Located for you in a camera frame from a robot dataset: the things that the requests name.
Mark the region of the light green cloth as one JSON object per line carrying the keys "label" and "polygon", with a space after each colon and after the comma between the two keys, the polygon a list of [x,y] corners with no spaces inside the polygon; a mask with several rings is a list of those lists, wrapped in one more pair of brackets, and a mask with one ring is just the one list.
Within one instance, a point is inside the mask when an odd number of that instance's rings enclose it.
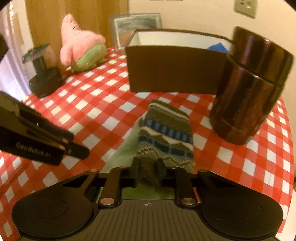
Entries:
{"label": "light green cloth", "polygon": [[[129,133],[126,140],[118,147],[110,159],[106,162],[100,173],[108,173],[111,169],[120,166],[130,166],[133,158],[137,155],[138,149],[138,136],[140,126],[143,124],[143,117],[138,118]],[[137,183],[135,188],[127,187],[122,190],[123,199],[134,200],[162,200],[174,199],[174,190],[171,188],[157,188],[141,182]]]}

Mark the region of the striped knitted sock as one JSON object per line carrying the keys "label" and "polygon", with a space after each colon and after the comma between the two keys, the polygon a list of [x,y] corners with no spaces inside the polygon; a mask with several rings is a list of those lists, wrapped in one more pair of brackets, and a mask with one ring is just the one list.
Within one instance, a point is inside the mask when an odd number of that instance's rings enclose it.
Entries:
{"label": "striped knitted sock", "polygon": [[159,186],[160,171],[157,160],[165,167],[193,171],[193,133],[189,116],[160,100],[151,100],[144,120],[140,123],[137,157],[140,177]]}

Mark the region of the blue cloth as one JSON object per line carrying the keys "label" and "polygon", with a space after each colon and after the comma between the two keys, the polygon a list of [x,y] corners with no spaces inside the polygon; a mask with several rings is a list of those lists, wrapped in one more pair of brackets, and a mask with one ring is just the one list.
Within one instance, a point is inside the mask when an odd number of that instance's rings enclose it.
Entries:
{"label": "blue cloth", "polygon": [[222,52],[222,53],[228,53],[229,52],[222,43],[211,45],[211,46],[209,46],[207,48],[207,50],[218,51],[218,52]]}

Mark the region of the black glass-domed grinder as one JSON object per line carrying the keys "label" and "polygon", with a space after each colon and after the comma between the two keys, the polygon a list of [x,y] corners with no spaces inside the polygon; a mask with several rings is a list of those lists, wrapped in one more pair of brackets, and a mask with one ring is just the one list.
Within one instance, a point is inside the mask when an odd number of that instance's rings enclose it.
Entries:
{"label": "black glass-domed grinder", "polygon": [[54,93],[62,85],[62,75],[57,57],[49,43],[29,49],[22,56],[29,78],[29,89],[38,98]]}

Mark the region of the sheer purple curtain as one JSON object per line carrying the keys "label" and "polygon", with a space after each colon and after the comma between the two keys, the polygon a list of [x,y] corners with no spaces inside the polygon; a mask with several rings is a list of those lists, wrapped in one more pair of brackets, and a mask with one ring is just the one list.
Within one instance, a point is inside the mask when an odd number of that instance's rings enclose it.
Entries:
{"label": "sheer purple curtain", "polygon": [[11,1],[1,10],[1,36],[8,46],[8,51],[1,60],[1,90],[17,100],[23,100],[31,92],[22,64],[20,31],[19,18]]}

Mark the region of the red white checkered tablecloth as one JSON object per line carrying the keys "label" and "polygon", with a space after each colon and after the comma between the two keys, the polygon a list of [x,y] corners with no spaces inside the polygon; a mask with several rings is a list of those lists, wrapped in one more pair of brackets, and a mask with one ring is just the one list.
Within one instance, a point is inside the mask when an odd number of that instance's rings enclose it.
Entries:
{"label": "red white checkered tablecloth", "polygon": [[275,199],[284,219],[279,240],[293,240],[293,143],[287,110],[279,99],[266,122],[246,145],[230,144],[212,130],[209,113],[214,96],[188,93],[133,93],[126,56],[109,49],[109,61],[91,71],[64,73],[65,84],[52,95],[23,102],[75,135],[90,149],[86,160],[65,157],[59,166],[32,162],[1,152],[1,240],[17,240],[11,209],[25,195],[90,169],[102,169],[134,122],[157,99],[189,115],[194,140],[194,169],[208,169]]}

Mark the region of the pink starfish plush toy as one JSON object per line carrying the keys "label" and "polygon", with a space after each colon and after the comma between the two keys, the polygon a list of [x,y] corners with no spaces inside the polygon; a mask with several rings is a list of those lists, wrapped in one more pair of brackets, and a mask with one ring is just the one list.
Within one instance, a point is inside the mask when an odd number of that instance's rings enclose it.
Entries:
{"label": "pink starfish plush toy", "polygon": [[75,72],[85,72],[106,61],[105,37],[82,30],[72,14],[62,20],[61,38],[60,62],[63,66],[70,66]]}

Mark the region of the brown cardboard box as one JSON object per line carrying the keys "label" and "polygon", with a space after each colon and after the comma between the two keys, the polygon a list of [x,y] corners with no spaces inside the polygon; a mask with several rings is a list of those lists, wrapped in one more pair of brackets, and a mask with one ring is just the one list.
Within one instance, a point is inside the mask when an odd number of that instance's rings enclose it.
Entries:
{"label": "brown cardboard box", "polygon": [[132,92],[216,94],[226,54],[207,50],[226,37],[174,29],[138,29],[125,47]]}

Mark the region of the dark brown metal canister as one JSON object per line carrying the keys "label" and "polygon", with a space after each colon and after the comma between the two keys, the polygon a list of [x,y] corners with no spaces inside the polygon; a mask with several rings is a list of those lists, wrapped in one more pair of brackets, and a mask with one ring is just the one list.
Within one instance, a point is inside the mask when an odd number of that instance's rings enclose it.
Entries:
{"label": "dark brown metal canister", "polygon": [[292,64],[289,51],[235,27],[209,116],[217,135],[235,145],[249,142],[280,97]]}

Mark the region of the framed picture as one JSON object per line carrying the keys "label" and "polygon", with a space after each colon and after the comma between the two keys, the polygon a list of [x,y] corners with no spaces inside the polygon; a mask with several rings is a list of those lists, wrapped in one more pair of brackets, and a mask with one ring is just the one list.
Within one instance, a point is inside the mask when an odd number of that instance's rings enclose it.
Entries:
{"label": "framed picture", "polygon": [[137,29],[160,29],[160,13],[136,13],[115,15],[109,18],[114,47],[123,50]]}

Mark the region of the beige data wall plate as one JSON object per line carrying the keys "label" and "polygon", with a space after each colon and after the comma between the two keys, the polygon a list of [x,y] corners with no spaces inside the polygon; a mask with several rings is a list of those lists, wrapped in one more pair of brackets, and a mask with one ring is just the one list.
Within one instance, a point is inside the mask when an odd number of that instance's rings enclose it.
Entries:
{"label": "beige data wall plate", "polygon": [[235,0],[234,11],[255,19],[258,0]]}

